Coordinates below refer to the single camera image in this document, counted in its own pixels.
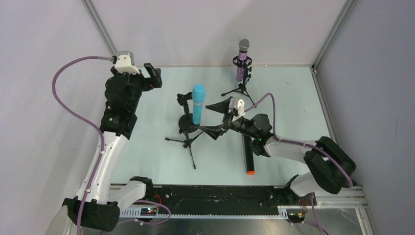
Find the purple glitter microphone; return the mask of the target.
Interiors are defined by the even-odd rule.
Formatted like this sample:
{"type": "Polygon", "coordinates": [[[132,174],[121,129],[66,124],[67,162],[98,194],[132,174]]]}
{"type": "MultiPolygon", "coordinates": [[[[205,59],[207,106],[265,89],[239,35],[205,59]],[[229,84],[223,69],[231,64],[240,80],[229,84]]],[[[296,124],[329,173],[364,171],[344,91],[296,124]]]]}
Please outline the purple glitter microphone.
{"type": "MultiPolygon", "coordinates": [[[[239,42],[239,54],[238,54],[238,59],[240,61],[245,61],[246,57],[247,57],[247,51],[248,48],[250,46],[250,42],[248,39],[242,39],[239,42]]],[[[237,82],[242,82],[243,81],[243,76],[244,76],[244,68],[243,67],[238,67],[237,68],[237,73],[236,73],[236,80],[237,82]]]]}

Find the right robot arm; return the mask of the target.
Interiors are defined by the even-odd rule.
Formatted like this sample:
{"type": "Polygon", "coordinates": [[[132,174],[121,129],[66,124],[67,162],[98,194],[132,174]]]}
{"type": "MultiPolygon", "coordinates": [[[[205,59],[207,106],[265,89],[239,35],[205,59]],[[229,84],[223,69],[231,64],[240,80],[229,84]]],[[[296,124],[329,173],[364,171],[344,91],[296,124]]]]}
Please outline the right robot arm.
{"type": "Polygon", "coordinates": [[[236,97],[206,108],[224,115],[217,126],[199,127],[214,140],[233,130],[252,139],[250,147],[257,156],[284,158],[308,167],[307,173],[294,176],[286,184],[284,190],[289,194],[296,197],[320,191],[338,194],[341,189],[353,186],[351,175],[356,164],[330,137],[322,136],[316,141],[281,137],[276,134],[275,113],[272,119],[264,113],[247,119],[244,116],[249,109],[245,109],[244,101],[236,97]]]}

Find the black tripod shock-mount stand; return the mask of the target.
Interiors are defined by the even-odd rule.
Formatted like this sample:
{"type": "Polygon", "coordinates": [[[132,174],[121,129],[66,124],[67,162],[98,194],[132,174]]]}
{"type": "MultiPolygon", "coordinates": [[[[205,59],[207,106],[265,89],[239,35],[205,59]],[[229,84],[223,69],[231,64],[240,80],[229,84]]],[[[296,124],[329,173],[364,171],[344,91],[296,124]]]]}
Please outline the black tripod shock-mount stand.
{"type": "Polygon", "coordinates": [[[251,103],[253,104],[253,106],[256,108],[257,106],[254,104],[254,101],[252,100],[251,96],[249,95],[248,91],[247,91],[247,83],[249,82],[250,78],[251,78],[251,71],[252,71],[252,59],[249,56],[246,56],[245,59],[240,59],[239,56],[235,56],[232,59],[232,62],[234,65],[237,66],[237,71],[239,71],[239,69],[242,70],[242,81],[239,82],[238,87],[226,92],[226,93],[222,93],[221,96],[226,96],[230,93],[240,93],[244,96],[246,96],[251,103]]]}

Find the black small tripod stand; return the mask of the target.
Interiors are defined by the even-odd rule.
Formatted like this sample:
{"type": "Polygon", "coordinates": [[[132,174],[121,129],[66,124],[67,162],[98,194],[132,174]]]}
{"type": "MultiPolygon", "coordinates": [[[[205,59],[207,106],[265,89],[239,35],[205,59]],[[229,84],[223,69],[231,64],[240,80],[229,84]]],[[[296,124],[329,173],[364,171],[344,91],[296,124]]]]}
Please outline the black small tripod stand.
{"type": "Polygon", "coordinates": [[[198,139],[203,132],[197,134],[195,137],[190,138],[189,137],[189,132],[188,131],[183,131],[182,129],[179,129],[179,133],[183,134],[185,136],[185,140],[176,140],[176,139],[171,139],[171,138],[164,138],[165,141],[175,141],[175,142],[180,142],[183,143],[183,148],[188,148],[189,152],[190,152],[190,156],[191,156],[191,161],[192,161],[192,165],[193,165],[193,169],[197,169],[195,161],[194,161],[194,157],[193,157],[193,153],[192,153],[192,149],[191,149],[191,145],[192,143],[198,139]]]}

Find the turquoise microphone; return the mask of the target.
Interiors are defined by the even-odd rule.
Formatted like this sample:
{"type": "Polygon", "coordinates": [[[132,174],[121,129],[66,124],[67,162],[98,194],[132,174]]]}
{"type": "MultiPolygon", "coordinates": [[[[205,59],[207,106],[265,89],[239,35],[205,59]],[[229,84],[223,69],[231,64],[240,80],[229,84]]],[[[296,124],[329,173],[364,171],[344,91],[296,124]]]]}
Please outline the turquoise microphone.
{"type": "Polygon", "coordinates": [[[192,122],[195,125],[199,125],[201,122],[203,101],[205,99],[205,88],[201,84],[197,84],[192,90],[192,101],[193,101],[193,118],[192,122]]]}

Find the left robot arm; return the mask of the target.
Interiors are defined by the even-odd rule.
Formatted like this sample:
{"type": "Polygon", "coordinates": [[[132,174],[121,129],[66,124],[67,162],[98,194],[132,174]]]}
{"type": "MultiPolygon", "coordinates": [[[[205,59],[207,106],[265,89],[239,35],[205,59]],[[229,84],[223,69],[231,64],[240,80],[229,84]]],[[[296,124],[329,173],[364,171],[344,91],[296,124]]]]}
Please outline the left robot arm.
{"type": "Polygon", "coordinates": [[[99,142],[92,165],[76,196],[63,202],[79,235],[83,227],[112,231],[120,214],[146,194],[145,179],[131,180],[110,194],[116,164],[137,121],[139,99],[143,92],[162,87],[161,69],[150,63],[145,63],[144,68],[149,77],[144,77],[140,69],[114,66],[113,76],[105,83],[104,114],[100,126],[93,126],[98,131],[99,142]]]}

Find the black round-base mic stand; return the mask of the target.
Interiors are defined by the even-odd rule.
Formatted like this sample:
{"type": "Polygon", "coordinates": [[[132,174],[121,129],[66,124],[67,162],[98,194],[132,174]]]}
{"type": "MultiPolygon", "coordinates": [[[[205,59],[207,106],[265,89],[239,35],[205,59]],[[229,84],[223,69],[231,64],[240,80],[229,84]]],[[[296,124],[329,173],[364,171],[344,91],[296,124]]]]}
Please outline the black round-base mic stand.
{"type": "Polygon", "coordinates": [[[198,130],[198,124],[193,123],[193,114],[189,110],[188,101],[192,99],[192,92],[187,94],[177,94],[177,102],[184,109],[184,115],[179,118],[178,126],[179,133],[183,134],[184,132],[193,133],[198,130]]]}

